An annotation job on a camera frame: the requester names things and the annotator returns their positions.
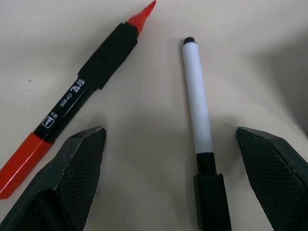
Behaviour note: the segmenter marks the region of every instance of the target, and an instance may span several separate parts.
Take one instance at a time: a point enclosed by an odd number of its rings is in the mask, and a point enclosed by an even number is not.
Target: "whiteboard marker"
[[[203,231],[230,231],[231,221],[222,174],[217,174],[198,45],[182,47],[198,175],[193,179],[198,225]]]

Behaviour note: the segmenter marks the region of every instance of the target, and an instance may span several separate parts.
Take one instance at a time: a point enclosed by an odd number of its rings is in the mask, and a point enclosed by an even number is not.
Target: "white marker barrel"
[[[188,37],[184,40],[182,51],[192,115],[195,151],[196,154],[213,153],[198,45],[193,38]]]

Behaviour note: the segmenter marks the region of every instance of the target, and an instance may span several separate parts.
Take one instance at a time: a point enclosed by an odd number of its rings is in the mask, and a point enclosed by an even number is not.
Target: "red marker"
[[[18,188],[92,93],[102,89],[125,61],[138,43],[137,38],[155,4],[156,1],[152,2],[110,34],[81,68],[78,79],[62,99],[3,166],[0,199],[8,198]]]

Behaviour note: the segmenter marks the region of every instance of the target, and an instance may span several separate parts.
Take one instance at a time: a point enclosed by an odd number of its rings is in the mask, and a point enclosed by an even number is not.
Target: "red felt tip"
[[[153,1],[148,7],[144,8],[144,10],[141,13],[131,17],[128,20],[129,24],[131,24],[131,25],[133,25],[134,27],[137,28],[139,34],[141,33],[143,26],[144,26],[144,23],[145,23],[145,20],[147,19],[147,17],[152,12],[155,4],[156,4],[156,0]]]

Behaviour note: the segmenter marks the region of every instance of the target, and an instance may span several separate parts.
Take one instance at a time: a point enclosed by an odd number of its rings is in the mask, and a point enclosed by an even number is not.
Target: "black band on marker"
[[[216,175],[216,165],[214,153],[197,154],[198,173],[200,175]]]

